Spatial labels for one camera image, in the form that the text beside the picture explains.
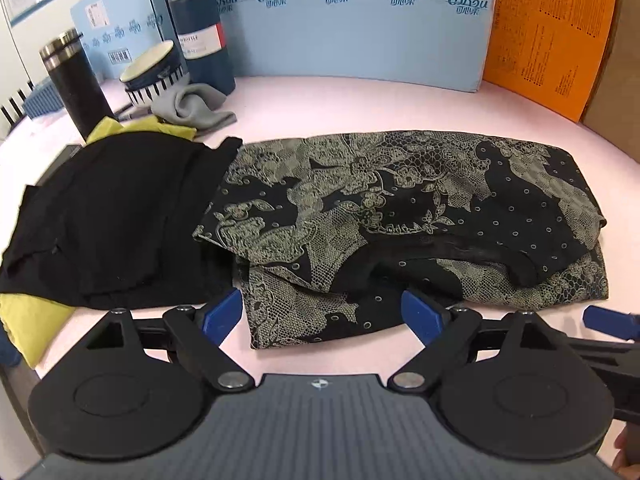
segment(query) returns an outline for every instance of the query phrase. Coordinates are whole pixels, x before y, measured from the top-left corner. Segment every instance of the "gray cloth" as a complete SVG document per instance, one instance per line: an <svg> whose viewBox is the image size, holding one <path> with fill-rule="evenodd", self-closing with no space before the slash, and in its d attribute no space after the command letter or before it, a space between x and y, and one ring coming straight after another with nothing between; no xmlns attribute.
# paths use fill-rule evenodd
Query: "gray cloth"
<svg viewBox="0 0 640 480"><path fill-rule="evenodd" d="M226 96L204 83L189 83L187 74L151 103L151 112L168 123L214 132L236 122L233 112L215 112Z"/></svg>

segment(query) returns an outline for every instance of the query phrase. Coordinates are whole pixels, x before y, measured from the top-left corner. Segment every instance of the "patterned garment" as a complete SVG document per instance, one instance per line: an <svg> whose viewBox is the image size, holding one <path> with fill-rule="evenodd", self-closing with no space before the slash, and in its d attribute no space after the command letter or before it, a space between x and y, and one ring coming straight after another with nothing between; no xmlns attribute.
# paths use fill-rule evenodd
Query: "patterned garment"
<svg viewBox="0 0 640 480"><path fill-rule="evenodd" d="M409 285L445 306L606 298L605 224L564 150L401 131L244 145L194 236L241 257L265 348L402 323Z"/></svg>

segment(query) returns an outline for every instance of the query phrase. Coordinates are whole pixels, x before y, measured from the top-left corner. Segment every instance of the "navy blue thermos bottle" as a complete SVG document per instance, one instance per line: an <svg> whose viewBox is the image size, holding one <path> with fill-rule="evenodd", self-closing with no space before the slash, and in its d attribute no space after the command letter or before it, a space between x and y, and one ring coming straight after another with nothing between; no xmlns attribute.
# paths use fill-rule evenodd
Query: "navy blue thermos bottle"
<svg viewBox="0 0 640 480"><path fill-rule="evenodd" d="M191 82L229 95L236 88L216 0L166 0Z"/></svg>

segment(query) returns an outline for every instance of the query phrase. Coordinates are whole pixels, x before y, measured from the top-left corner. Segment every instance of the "circular black disc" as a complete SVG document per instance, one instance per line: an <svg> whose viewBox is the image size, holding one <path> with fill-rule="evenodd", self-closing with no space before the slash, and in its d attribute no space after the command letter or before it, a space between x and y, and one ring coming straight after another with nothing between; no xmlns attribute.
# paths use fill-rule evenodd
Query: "circular black disc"
<svg viewBox="0 0 640 480"><path fill-rule="evenodd" d="M548 461L594 450L609 429L613 399L577 358L525 350L446 377L440 410L459 436L485 452Z"/></svg>
<svg viewBox="0 0 640 480"><path fill-rule="evenodd" d="M31 393L29 416L57 452L126 460L178 440L203 406L198 380L182 368L105 349L53 368Z"/></svg>

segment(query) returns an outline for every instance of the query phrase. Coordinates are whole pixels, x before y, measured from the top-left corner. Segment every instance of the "bottle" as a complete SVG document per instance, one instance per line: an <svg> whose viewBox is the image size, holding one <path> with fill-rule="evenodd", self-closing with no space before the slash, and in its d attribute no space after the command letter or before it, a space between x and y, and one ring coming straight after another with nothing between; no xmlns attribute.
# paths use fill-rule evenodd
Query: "bottle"
<svg viewBox="0 0 640 480"><path fill-rule="evenodd" d="M114 118L74 28L40 49L40 57L84 140L104 118Z"/></svg>
<svg viewBox="0 0 640 480"><path fill-rule="evenodd" d="M192 83L229 95L236 88L217 0L166 0Z"/></svg>

